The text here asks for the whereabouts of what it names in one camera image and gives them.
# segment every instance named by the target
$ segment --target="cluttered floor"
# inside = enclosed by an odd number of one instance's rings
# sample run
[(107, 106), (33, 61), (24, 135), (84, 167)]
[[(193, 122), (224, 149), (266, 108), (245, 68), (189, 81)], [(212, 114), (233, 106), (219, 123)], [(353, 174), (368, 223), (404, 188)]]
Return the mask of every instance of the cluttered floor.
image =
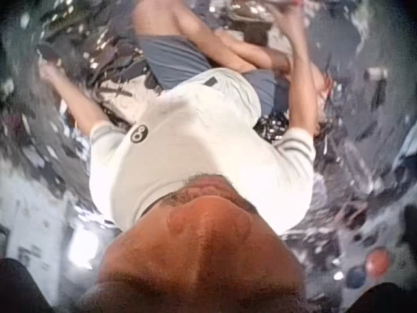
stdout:
[[(124, 18), (129, 2), (21, 1), (0, 27), (2, 158), (42, 180), (53, 197), (75, 195), (66, 214), (69, 228), (94, 224), (106, 242), (118, 232), (90, 199), (89, 141), (65, 103), (39, 82), (37, 62), (40, 53), (57, 52), (67, 74), (103, 105), (112, 122), (130, 127), (161, 89)], [(208, 23), (234, 36), (289, 49), (270, 23), (238, 19), (229, 1), (188, 2)], [(306, 1), (305, 8), (311, 58), (334, 86), (315, 142), (311, 207), (283, 240), (305, 268), (312, 311), (339, 312), (381, 282), (406, 290), (416, 286), (417, 28), (401, 1), (316, 0)], [(141, 106), (115, 105), (122, 97)], [(273, 142), (287, 123), (285, 116), (271, 115), (255, 129)], [(61, 264), (57, 305), (70, 305), (91, 286), (95, 271), (74, 275)]]

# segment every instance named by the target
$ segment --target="hand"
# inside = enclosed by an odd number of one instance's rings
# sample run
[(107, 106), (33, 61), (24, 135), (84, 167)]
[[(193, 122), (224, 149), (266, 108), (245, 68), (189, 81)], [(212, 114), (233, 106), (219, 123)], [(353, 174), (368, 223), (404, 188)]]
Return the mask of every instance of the hand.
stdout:
[(63, 70), (52, 63), (40, 60), (38, 66), (40, 78), (47, 83), (53, 85), (57, 80), (65, 77)]
[(293, 5), (280, 7), (272, 3), (266, 4), (274, 17), (275, 23), (280, 31), (288, 37), (292, 45), (298, 45), (306, 40), (304, 30), (304, 11), (300, 1)]

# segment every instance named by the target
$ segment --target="striped sleeve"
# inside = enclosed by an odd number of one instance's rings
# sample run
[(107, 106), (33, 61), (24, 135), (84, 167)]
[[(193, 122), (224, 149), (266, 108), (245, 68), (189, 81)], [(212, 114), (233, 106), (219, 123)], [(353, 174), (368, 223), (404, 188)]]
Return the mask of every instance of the striped sleeve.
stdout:
[(283, 202), (291, 212), (285, 215), (283, 229), (288, 230), (301, 222), (311, 202), (315, 148), (313, 137), (301, 128), (290, 128), (274, 147)]

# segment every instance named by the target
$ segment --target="light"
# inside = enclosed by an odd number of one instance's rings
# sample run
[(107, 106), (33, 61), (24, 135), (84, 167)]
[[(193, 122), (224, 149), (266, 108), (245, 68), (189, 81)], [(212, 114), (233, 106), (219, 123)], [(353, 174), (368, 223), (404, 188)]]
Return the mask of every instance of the light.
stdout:
[(72, 235), (68, 260), (79, 267), (93, 269), (90, 261), (95, 258), (98, 249), (98, 237), (95, 233), (78, 228)]
[(266, 8), (263, 7), (262, 5), (257, 5), (256, 8), (258, 9), (259, 12), (265, 12)]
[(333, 264), (334, 266), (340, 266), (340, 259), (339, 259), (339, 258), (334, 259), (334, 260), (332, 261), (332, 264)]
[(342, 280), (342, 279), (344, 279), (345, 278), (345, 275), (343, 275), (343, 273), (342, 272), (337, 272), (334, 276), (333, 276), (333, 279), (334, 280)]
[(31, 16), (29, 13), (25, 13), (20, 18), (20, 27), (22, 29), (27, 29), (27, 26), (29, 25), (29, 22), (31, 21)]
[(259, 13), (258, 9), (257, 8), (254, 8), (254, 7), (250, 7), (250, 12), (252, 14), (258, 14)]

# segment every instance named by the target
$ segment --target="white long-sleeve shirt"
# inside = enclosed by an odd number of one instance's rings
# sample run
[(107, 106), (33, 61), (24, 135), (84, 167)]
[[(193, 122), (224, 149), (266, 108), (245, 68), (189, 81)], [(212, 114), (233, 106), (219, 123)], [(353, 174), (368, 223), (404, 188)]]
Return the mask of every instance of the white long-sleeve shirt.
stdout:
[[(212, 77), (214, 86), (203, 85)], [(292, 228), (311, 201), (313, 138), (291, 128), (270, 145), (253, 130), (260, 115), (252, 86), (236, 72), (214, 69), (159, 96), (128, 134), (97, 125), (91, 133), (95, 205), (128, 230), (191, 176), (220, 174), (276, 233)]]

